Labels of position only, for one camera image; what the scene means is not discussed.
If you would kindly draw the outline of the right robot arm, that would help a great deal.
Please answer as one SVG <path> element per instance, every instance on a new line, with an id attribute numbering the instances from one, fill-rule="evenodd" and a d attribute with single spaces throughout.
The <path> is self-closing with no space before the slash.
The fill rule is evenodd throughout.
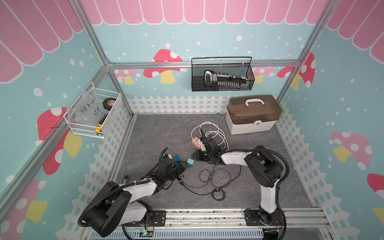
<path id="1" fill-rule="evenodd" d="M 279 203 L 280 185 L 290 173 L 288 161 L 279 153 L 258 145 L 253 149 L 211 148 L 202 143 L 192 155 L 193 160 L 213 165 L 239 165 L 248 167 L 260 185 L 261 201 L 257 211 L 246 210 L 246 218 L 262 225 L 272 226 L 279 221 L 287 226 L 285 213 Z"/>

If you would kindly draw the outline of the black mp3 player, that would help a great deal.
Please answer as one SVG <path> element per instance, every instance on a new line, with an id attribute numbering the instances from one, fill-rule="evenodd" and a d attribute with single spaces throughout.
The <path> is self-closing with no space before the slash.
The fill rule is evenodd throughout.
<path id="1" fill-rule="evenodd" d="M 180 174 L 180 175 L 177 177 L 177 179 L 178 179 L 179 181 L 181 181 L 184 177 L 185 177 L 185 176 L 184 176 L 183 174 Z"/>

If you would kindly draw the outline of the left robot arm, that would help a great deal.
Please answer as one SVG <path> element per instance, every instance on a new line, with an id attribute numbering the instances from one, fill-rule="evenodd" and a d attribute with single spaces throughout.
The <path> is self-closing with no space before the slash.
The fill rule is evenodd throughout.
<path id="1" fill-rule="evenodd" d="M 117 227 L 124 229 L 131 223 L 146 230 L 155 222 L 155 217 L 153 208 L 142 198 L 166 190 L 166 183 L 181 180 L 185 170 L 183 163 L 162 154 L 156 166 L 140 181 L 120 185 L 113 181 L 106 183 L 80 214 L 78 226 L 91 227 L 101 237 L 107 237 Z"/>

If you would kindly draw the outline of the teal usb charger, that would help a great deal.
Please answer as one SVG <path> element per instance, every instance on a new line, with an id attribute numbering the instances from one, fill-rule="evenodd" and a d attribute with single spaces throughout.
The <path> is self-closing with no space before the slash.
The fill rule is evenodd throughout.
<path id="1" fill-rule="evenodd" d="M 190 168 L 192 168 L 193 166 L 194 166 L 194 160 L 193 159 L 190 159 L 190 158 L 188 158 L 188 160 L 187 160 L 187 165 L 190 167 Z"/>

